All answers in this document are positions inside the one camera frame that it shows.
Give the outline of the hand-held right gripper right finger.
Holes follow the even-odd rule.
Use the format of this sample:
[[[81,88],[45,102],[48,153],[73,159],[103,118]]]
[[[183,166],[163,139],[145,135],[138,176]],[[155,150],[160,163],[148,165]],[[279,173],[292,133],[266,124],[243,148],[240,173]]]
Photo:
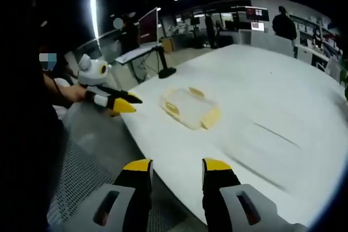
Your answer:
[[[289,223],[276,204],[250,184],[242,184],[230,165],[202,159],[202,206],[209,231],[307,231]]]

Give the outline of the person's left hand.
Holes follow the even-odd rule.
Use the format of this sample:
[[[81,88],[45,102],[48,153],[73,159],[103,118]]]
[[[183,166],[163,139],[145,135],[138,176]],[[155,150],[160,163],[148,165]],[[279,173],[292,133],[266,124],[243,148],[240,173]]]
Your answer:
[[[60,93],[71,103],[84,100],[86,89],[80,85],[61,86],[58,85]]]

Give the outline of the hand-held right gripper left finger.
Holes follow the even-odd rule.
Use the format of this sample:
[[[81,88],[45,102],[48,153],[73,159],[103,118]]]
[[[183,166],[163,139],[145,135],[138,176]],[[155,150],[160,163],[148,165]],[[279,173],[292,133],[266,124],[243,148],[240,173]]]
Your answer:
[[[58,231],[146,231],[152,207],[153,161],[126,164],[114,181],[92,160],[67,160],[58,196],[68,218]]]

